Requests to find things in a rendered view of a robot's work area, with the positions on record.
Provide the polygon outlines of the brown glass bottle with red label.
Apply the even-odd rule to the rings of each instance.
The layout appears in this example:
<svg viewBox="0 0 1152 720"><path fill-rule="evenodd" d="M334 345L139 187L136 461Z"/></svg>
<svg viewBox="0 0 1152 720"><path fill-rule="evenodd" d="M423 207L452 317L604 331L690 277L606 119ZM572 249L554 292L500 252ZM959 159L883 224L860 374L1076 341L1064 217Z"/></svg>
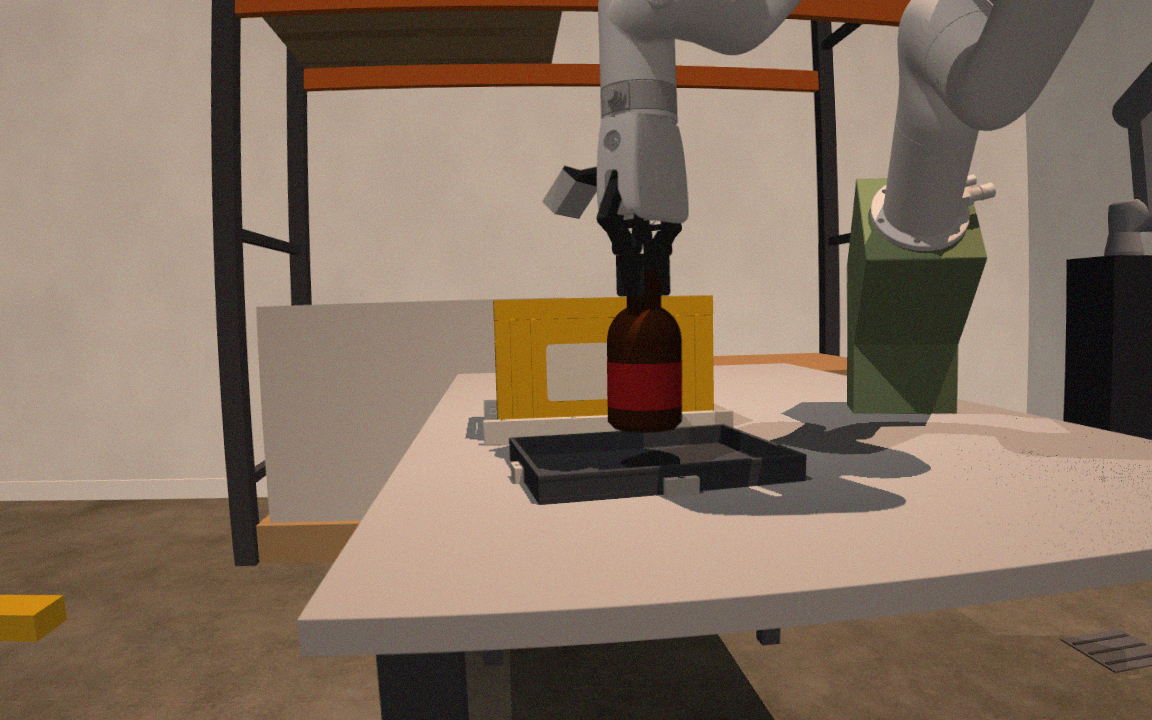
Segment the brown glass bottle with red label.
<svg viewBox="0 0 1152 720"><path fill-rule="evenodd" d="M646 295L627 296L607 334L608 423L627 432L662 432L682 420L682 336L660 306L657 270Z"/></svg>

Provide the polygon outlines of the yellow divided crate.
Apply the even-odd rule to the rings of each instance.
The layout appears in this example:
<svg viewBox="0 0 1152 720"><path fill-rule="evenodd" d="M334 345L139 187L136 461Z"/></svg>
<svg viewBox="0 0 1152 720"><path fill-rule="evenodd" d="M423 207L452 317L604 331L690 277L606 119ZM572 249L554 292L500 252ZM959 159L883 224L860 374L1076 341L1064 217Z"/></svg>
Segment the yellow divided crate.
<svg viewBox="0 0 1152 720"><path fill-rule="evenodd" d="M627 297L494 300L498 420L608 415L607 334ZM682 414L714 410L713 295L662 296L682 333Z"/></svg>

